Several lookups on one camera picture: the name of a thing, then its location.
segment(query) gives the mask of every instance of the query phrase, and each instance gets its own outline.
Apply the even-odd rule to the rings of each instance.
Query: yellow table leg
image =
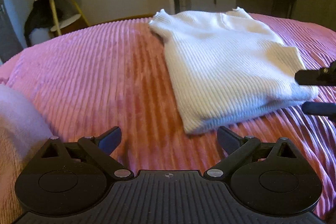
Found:
[[[77,2],[75,0],[70,0],[72,2],[72,4],[76,7],[77,11],[80,13],[80,15],[82,16],[82,18],[84,19],[86,25],[88,27],[90,27],[91,25],[89,24],[88,20],[86,19],[85,15],[83,14],[81,8],[78,6]]]
[[[54,19],[54,24],[56,25],[57,28],[57,34],[58,36],[61,36],[61,29],[59,28],[59,22],[57,18],[57,12],[56,12],[56,6],[55,6],[55,0],[49,0],[51,11],[52,11],[52,17]]]

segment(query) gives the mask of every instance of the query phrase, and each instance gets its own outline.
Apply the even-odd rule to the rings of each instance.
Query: silver pin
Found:
[[[119,169],[116,172],[114,172],[114,175],[118,178],[126,178],[131,174],[129,170],[126,169]]]
[[[224,173],[222,170],[219,169],[210,169],[207,171],[207,174],[213,178],[219,178],[221,177]]]

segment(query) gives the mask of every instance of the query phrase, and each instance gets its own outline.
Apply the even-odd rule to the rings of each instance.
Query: bed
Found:
[[[296,46],[307,69],[336,60],[336,33],[311,23],[252,15]],[[64,142],[98,136],[119,126],[123,140],[112,156],[140,169],[204,172],[223,151],[215,132],[184,133],[163,55],[149,19],[102,24],[25,49],[0,67],[0,81],[23,93]],[[320,88],[316,101],[336,102],[335,88]],[[323,182],[315,213],[325,218],[336,204],[336,129],[299,106],[233,124],[240,136],[265,142],[290,138]]]

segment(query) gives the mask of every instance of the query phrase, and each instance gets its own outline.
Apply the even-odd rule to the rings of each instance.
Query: pink bedspread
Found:
[[[293,20],[253,15],[285,43],[299,48],[308,69],[336,59],[336,33]],[[147,19],[103,24],[25,49],[0,67],[0,79],[21,91],[63,141],[98,136],[118,125],[123,141],[113,157],[139,169],[200,169],[217,163],[222,151],[214,132],[183,132],[159,37]],[[317,101],[336,102],[335,88],[320,88]],[[336,203],[336,130],[324,117],[290,107],[231,126],[241,136],[275,142],[289,137],[323,182],[316,208],[325,215]]]

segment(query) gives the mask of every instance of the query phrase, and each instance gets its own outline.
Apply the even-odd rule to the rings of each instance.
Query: ribbed black plate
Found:
[[[106,198],[86,212],[68,217],[26,213],[17,224],[322,224],[312,213],[275,218],[238,203],[222,182],[208,181],[198,171],[141,171],[130,181],[116,182]]]

